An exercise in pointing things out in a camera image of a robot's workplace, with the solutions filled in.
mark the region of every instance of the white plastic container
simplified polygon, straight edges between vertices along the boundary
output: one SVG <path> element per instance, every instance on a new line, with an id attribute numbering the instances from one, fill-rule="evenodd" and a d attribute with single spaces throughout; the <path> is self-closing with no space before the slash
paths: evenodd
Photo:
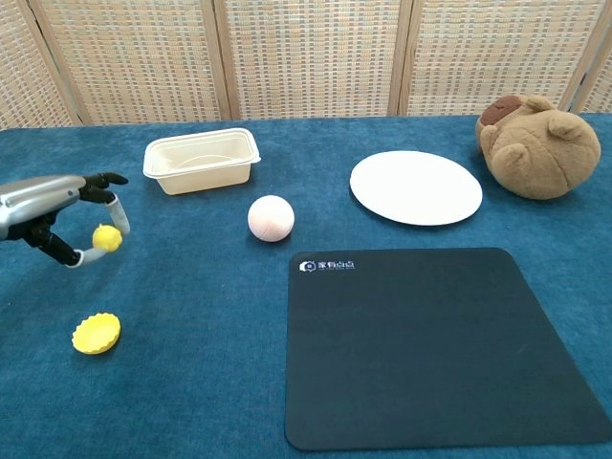
<path id="1" fill-rule="evenodd" d="M 142 173 L 166 194 L 245 183 L 259 163 L 252 133 L 231 128 L 158 139 L 144 151 Z"/>

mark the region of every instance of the black mat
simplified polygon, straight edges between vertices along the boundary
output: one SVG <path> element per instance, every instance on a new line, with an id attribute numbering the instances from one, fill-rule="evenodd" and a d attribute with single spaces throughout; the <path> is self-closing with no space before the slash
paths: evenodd
<path id="1" fill-rule="evenodd" d="M 612 425 L 498 249 L 299 253 L 285 433 L 305 450 L 597 443 Z"/>

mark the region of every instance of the brown plush bear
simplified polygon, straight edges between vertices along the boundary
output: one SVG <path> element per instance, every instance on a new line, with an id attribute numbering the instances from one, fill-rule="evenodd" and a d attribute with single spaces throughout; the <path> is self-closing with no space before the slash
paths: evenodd
<path id="1" fill-rule="evenodd" d="M 495 180 L 519 196 L 552 199 L 588 179 L 601 156 L 595 131 L 541 96 L 505 96 L 478 119 L 476 137 Z"/>

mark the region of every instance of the rattan screen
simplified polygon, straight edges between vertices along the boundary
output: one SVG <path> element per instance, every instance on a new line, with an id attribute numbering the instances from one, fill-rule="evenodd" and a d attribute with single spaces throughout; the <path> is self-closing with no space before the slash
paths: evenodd
<path id="1" fill-rule="evenodd" d="M 425 0 L 407 114 L 477 114 L 506 94 L 558 103 L 603 3 Z"/>
<path id="2" fill-rule="evenodd" d="M 612 55 L 603 64 L 583 111 L 612 112 Z"/>
<path id="3" fill-rule="evenodd" d="M 219 120 L 200 0 L 37 0 L 94 124 Z"/>
<path id="4" fill-rule="evenodd" d="M 0 129 L 72 124 L 16 1 L 0 3 Z"/>
<path id="5" fill-rule="evenodd" d="M 400 0 L 226 1 L 241 118 L 386 115 L 399 8 Z"/>

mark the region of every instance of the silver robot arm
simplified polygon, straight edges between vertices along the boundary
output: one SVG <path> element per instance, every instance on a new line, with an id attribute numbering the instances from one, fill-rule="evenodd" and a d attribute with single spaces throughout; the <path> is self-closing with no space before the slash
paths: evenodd
<path id="1" fill-rule="evenodd" d="M 102 251 L 72 249 L 51 232 L 57 214 L 76 201 L 104 204 L 115 227 L 130 231 L 119 197 L 106 190 L 110 184 L 125 185 L 127 179 L 115 173 L 91 177 L 76 175 L 36 177 L 0 186 L 0 241 L 23 239 L 57 262 L 71 268 L 95 261 Z"/>

